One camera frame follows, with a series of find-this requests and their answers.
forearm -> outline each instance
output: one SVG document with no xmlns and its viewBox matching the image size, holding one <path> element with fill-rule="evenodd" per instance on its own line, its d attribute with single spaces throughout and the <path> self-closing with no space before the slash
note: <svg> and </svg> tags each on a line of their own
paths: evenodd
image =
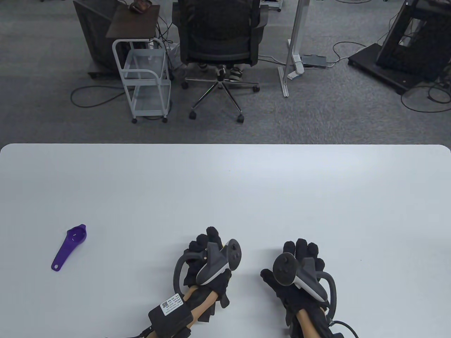
<svg viewBox="0 0 451 338">
<path fill-rule="evenodd" d="M 197 289 L 197 286 L 193 286 L 193 287 L 189 288 L 188 292 L 183 297 L 183 300 L 187 301 L 196 289 Z M 201 305 L 199 305 L 198 307 L 194 308 L 191 311 L 191 314 L 193 315 L 193 321 L 191 323 L 189 323 L 186 327 L 189 329 L 191 326 L 193 326 L 193 324 L 199 319 L 201 314 L 204 313 L 210 306 L 212 306 L 216 302 L 217 299 L 218 299 L 218 294 L 216 292 L 212 291 Z M 148 335 L 147 338 L 158 338 L 158 337 L 154 331 L 154 332 L 150 333 L 150 335 Z"/>
<path fill-rule="evenodd" d="M 302 309 L 301 311 L 299 311 L 296 314 L 296 318 L 301 325 L 304 338 L 321 338 L 312 321 L 310 320 L 306 310 Z"/>
</svg>

person's legs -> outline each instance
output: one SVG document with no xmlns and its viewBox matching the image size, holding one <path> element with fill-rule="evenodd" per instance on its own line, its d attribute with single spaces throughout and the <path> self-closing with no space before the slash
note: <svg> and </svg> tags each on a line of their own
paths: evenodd
<svg viewBox="0 0 451 338">
<path fill-rule="evenodd" d="M 233 66 L 230 71 L 230 80 L 241 81 L 241 77 L 243 76 L 244 64 L 236 64 Z"/>
<path fill-rule="evenodd" d="M 207 64 L 201 64 L 198 63 L 199 69 L 201 72 L 206 73 L 208 71 L 208 65 Z"/>
</svg>

black box device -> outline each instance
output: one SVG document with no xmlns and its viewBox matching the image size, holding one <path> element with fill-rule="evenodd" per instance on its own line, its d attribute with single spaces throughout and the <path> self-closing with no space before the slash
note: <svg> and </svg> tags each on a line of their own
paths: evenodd
<svg viewBox="0 0 451 338">
<path fill-rule="evenodd" d="M 149 312 L 152 329 L 158 338 L 188 337 L 186 326 L 193 321 L 193 315 L 178 293 Z"/>
</svg>

white table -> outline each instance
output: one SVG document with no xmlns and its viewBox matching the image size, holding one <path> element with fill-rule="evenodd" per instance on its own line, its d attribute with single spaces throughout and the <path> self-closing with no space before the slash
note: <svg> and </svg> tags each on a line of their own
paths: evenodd
<svg viewBox="0 0 451 338">
<path fill-rule="evenodd" d="M 443 146 L 8 145 L 0 338 L 139 334 L 210 225 L 239 240 L 243 260 L 230 306 L 192 337 L 286 337 L 259 271 L 297 237 L 319 245 L 335 318 L 361 338 L 449 337 L 450 170 Z M 86 241 L 52 271 L 82 223 Z"/>
</svg>

chrome chair leg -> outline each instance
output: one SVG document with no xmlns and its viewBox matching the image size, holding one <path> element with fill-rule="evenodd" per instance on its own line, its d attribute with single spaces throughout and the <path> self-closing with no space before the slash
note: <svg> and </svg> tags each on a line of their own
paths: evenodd
<svg viewBox="0 0 451 338">
<path fill-rule="evenodd" d="M 201 78 L 185 78 L 185 81 L 192 81 L 192 82 L 216 82 L 216 80 L 208 80 L 208 79 L 201 79 Z"/>
<path fill-rule="evenodd" d="M 235 101 L 235 99 L 233 98 L 232 94 L 229 91 L 229 88 L 226 87 L 226 84 L 223 83 L 222 87 L 225 90 L 225 93 L 227 94 L 227 96 L 232 100 L 233 104 L 235 105 L 236 109 L 238 109 L 239 113 L 242 114 L 243 111 L 241 110 L 241 108 L 239 107 L 238 103 Z"/>
<path fill-rule="evenodd" d="M 196 107 L 203 101 L 203 99 L 205 99 L 208 95 L 210 95 L 213 90 L 218 86 L 219 82 L 215 81 L 215 83 L 213 84 L 213 86 L 210 87 L 210 89 L 208 89 L 204 95 L 202 95 L 202 97 L 191 107 L 191 109 L 196 109 Z"/>
<path fill-rule="evenodd" d="M 224 82 L 230 83 L 230 84 L 236 84 L 236 85 L 241 85 L 241 86 L 249 86 L 249 87 L 253 87 L 256 86 L 258 87 L 259 84 L 258 83 L 254 83 L 254 82 L 241 82 L 241 81 L 236 81 L 236 80 L 230 80 L 230 79 L 224 79 Z"/>
</svg>

